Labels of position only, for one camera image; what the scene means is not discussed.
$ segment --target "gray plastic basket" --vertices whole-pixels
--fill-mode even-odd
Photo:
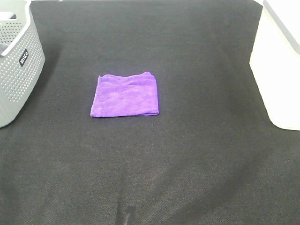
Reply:
[[[1,0],[0,127],[17,116],[45,62],[30,4],[30,0]],[[9,12],[12,17],[3,18]]]

